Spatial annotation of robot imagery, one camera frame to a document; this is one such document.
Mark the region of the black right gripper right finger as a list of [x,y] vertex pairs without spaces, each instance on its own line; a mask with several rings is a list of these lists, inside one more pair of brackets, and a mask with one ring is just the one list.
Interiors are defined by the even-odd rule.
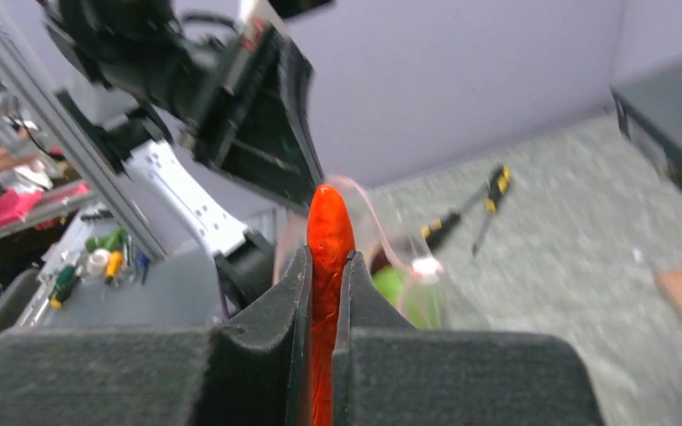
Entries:
[[333,351],[337,425],[600,425],[588,370],[553,335],[414,328],[351,253]]

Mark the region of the clear zip top bag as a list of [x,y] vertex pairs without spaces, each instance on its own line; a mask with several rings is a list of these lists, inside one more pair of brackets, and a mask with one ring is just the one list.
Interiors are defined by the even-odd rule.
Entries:
[[325,183],[343,196],[353,226],[355,244],[372,279],[392,266],[413,284],[434,285],[440,290],[443,328],[448,326],[443,290],[450,282],[442,263],[427,247],[424,237],[403,224],[400,211],[388,200],[376,199],[349,177],[331,175]]

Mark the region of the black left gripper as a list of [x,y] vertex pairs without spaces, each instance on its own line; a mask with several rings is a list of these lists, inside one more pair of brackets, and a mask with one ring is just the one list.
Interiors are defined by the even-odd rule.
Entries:
[[168,1],[44,1],[46,29],[91,91],[58,93],[119,171],[186,125],[194,159],[288,209],[307,209],[323,172],[307,123],[313,67],[289,37],[291,1],[243,1],[233,19],[176,14]]

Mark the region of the orange carrot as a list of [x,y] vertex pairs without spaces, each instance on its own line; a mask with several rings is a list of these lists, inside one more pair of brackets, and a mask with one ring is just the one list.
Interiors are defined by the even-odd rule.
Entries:
[[306,227],[312,271],[311,379],[312,425],[333,423],[332,352],[337,338],[339,299],[347,256],[355,251],[353,226],[345,201],[331,185],[319,185]]

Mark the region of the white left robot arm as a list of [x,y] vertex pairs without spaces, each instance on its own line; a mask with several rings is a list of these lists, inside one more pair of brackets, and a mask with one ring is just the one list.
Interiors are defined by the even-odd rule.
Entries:
[[323,172],[307,123],[313,68],[285,20],[316,1],[243,1],[239,16],[168,1],[44,1],[52,41],[83,78],[59,101],[101,151],[161,197],[214,261],[223,301],[245,308],[270,287],[274,246],[233,217],[173,152],[300,214]]

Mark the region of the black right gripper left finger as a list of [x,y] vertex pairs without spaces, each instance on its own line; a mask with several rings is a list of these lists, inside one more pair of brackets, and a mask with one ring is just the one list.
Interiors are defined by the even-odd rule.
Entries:
[[0,425],[308,425],[312,259],[223,325],[0,335]]

